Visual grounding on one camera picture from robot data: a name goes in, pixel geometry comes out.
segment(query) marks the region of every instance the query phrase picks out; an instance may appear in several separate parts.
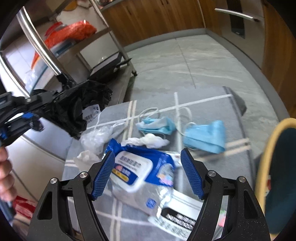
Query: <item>baseboard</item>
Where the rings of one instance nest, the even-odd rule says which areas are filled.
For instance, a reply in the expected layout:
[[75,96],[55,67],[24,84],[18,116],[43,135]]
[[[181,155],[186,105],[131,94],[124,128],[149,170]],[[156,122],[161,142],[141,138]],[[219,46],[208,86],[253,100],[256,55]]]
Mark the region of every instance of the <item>baseboard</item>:
[[279,121],[289,118],[290,115],[279,97],[278,93],[272,86],[272,84],[268,81],[265,75],[261,72],[261,69],[239,48],[233,45],[231,42],[226,40],[225,38],[220,37],[219,35],[213,33],[212,31],[206,29],[206,34],[216,40],[219,44],[224,46],[231,54],[234,55],[235,58],[250,72],[253,78],[260,85],[261,89],[264,91],[267,96],[269,102],[271,103],[274,112],[277,115]]
[[133,44],[130,44],[130,45],[124,47],[124,49],[126,52],[129,52],[134,49],[141,48],[143,46],[154,44],[157,42],[161,42],[161,41],[165,41],[165,40],[169,40],[169,39],[193,36],[193,35],[201,35],[201,34],[206,34],[205,28],[181,30],[181,31],[158,35],[158,36],[151,37],[151,38],[148,38],[148,39],[145,39],[142,41],[138,41],[136,43],[133,43]]

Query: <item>wet wipes lid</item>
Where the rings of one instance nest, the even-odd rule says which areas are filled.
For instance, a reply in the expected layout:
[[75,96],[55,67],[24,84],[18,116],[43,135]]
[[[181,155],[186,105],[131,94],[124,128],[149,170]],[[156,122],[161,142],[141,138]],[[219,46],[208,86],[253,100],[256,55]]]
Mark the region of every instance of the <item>wet wipes lid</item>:
[[114,184],[132,193],[141,187],[152,168],[153,162],[150,159],[121,151],[115,157],[110,178]]

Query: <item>gray plaid rug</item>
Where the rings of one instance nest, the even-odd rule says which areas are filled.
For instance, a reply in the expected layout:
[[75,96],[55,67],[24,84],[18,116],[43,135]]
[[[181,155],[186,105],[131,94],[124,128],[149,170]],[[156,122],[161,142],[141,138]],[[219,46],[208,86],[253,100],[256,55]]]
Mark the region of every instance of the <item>gray plaid rug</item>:
[[[181,107],[188,107],[197,124],[209,124],[214,120],[222,120],[226,128],[226,151],[221,154],[210,154],[203,151],[193,151],[196,160],[205,163],[208,169],[216,170],[222,177],[236,179],[242,175],[250,185],[254,185],[254,167],[252,164],[249,139],[241,122],[241,99],[233,95],[228,87],[204,87],[165,95],[158,95],[146,100],[136,100],[106,108],[100,115],[88,124],[88,131],[104,125],[114,124],[118,120],[127,120],[128,128],[117,138],[118,142],[129,137],[141,137],[135,124],[138,115],[145,109],[158,107],[161,116],[175,118]],[[183,149],[182,136],[176,131],[166,137],[170,145],[163,147],[163,151],[180,152]],[[84,151],[80,141],[73,140],[68,152],[63,180],[72,179],[79,174],[73,158]],[[104,194],[93,202],[94,208],[110,241],[150,241],[150,240],[180,240],[171,234],[162,231],[147,221],[148,216],[133,207],[130,207],[112,196],[111,183],[105,188]],[[177,175],[174,178],[174,188],[188,196],[194,197],[186,175]],[[222,208],[227,207],[227,200],[223,201]],[[79,231],[73,199],[69,198],[69,209],[74,229]]]

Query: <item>orange bag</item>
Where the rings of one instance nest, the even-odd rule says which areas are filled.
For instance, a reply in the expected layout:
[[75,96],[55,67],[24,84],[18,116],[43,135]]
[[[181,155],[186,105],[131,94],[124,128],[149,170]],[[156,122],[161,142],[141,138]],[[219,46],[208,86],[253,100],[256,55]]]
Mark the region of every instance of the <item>orange bag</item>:
[[[46,46],[51,49],[55,45],[65,41],[66,39],[83,40],[89,38],[96,33],[96,28],[88,21],[79,21],[64,27],[61,30],[53,31],[44,41]],[[35,63],[39,58],[39,54],[35,52],[31,68],[34,68]]]

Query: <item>metal screw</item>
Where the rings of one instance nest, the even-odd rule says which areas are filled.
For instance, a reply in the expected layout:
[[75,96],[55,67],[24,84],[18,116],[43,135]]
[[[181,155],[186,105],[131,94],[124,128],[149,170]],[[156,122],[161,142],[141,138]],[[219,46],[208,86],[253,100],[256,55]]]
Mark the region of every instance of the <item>metal screw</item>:
[[240,181],[241,183],[244,183],[244,182],[246,181],[246,178],[244,178],[244,177],[239,177],[239,181]]
[[87,172],[82,172],[82,173],[80,173],[79,177],[81,177],[81,178],[85,178],[85,177],[87,177]]
[[57,179],[56,178],[52,178],[51,180],[50,180],[50,183],[51,184],[55,184],[57,182]]
[[209,171],[208,174],[209,174],[209,176],[211,176],[211,177],[216,176],[216,173],[215,173],[214,171]]

